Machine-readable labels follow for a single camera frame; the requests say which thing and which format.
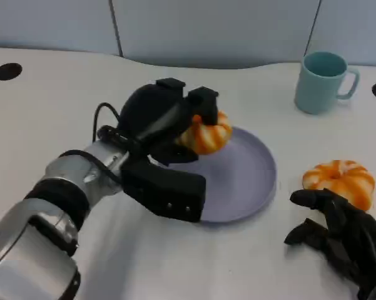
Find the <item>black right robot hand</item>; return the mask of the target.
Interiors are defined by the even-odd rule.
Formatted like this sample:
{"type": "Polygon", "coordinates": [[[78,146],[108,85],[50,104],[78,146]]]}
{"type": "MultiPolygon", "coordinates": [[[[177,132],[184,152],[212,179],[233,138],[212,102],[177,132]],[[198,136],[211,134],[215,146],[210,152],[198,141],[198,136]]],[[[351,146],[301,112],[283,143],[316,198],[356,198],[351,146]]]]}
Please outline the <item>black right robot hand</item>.
{"type": "Polygon", "coordinates": [[[306,219],[284,242],[321,252],[329,265],[358,287],[358,299],[376,299],[376,220],[329,189],[301,189],[292,203],[320,211],[327,226],[306,219]]]}

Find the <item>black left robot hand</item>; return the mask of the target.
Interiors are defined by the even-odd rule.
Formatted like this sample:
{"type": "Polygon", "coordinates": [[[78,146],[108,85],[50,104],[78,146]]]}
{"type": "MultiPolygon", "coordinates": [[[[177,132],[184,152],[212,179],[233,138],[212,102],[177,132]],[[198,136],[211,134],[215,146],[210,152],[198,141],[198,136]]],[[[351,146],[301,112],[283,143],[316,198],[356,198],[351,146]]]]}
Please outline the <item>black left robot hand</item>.
{"type": "Polygon", "coordinates": [[[184,96],[185,86],[172,77],[158,79],[138,88],[128,98],[117,129],[133,144],[132,153],[151,156],[165,166],[198,160],[194,150],[176,140],[193,125],[195,115],[206,125],[217,123],[219,93],[202,86],[184,96]]]}

